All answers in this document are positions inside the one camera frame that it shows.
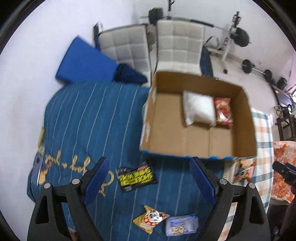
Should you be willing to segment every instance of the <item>floor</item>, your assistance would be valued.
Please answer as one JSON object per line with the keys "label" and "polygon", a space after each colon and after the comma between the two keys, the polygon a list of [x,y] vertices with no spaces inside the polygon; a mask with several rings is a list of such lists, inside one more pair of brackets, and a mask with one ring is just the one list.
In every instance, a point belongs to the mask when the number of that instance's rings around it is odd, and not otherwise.
{"label": "floor", "polygon": [[[156,49],[154,48],[150,52],[151,56],[151,67],[152,71],[155,69],[156,64]],[[269,87],[265,79],[256,73],[246,74],[242,71],[241,63],[234,59],[226,59],[226,67],[228,73],[224,74],[223,68],[220,64],[220,59],[215,56],[211,56],[211,62],[213,67],[213,74],[215,77],[221,80],[242,86],[247,95],[249,96],[249,104],[251,107],[262,111],[269,116],[270,122],[272,123],[272,133],[274,141],[279,141],[279,131],[275,125],[276,119],[278,118],[274,106],[276,104],[276,99],[274,94]]]}

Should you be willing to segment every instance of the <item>black snack bag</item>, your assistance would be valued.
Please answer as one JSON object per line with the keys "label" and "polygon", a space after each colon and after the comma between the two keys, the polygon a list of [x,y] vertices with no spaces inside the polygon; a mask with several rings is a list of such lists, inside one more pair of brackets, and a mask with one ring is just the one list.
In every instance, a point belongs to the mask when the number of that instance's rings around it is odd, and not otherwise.
{"label": "black snack bag", "polygon": [[115,171],[123,193],[133,191],[148,184],[158,183],[150,159],[142,162],[135,169],[119,167]]}

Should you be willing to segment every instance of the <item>orange floral fabric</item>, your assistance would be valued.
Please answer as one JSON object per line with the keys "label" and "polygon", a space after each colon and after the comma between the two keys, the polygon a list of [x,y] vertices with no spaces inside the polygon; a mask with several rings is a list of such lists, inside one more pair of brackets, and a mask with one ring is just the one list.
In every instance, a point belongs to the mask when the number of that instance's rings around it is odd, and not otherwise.
{"label": "orange floral fabric", "polygon": [[[274,160],[282,164],[290,163],[293,166],[296,166],[296,142],[274,142]],[[288,203],[291,203],[294,199],[294,194],[291,192],[291,186],[286,184],[283,176],[277,172],[274,172],[271,197],[276,200],[285,200]]]}

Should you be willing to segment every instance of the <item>light blue snack packet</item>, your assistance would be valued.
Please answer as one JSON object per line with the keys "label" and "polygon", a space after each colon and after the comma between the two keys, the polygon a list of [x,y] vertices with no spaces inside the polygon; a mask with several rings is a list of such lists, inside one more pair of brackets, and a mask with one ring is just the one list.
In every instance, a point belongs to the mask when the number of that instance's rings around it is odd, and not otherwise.
{"label": "light blue snack packet", "polygon": [[198,217],[196,214],[168,217],[166,219],[166,236],[180,236],[196,233],[198,228]]}

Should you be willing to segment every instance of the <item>open cardboard box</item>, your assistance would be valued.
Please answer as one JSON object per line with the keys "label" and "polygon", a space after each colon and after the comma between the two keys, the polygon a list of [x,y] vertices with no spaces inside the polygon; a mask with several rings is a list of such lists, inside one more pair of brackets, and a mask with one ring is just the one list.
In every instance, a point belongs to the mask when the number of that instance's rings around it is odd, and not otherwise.
{"label": "open cardboard box", "polygon": [[[231,98],[233,126],[186,126],[184,90]],[[256,157],[255,128],[243,88],[212,77],[157,72],[145,108],[140,150],[211,159]]]}

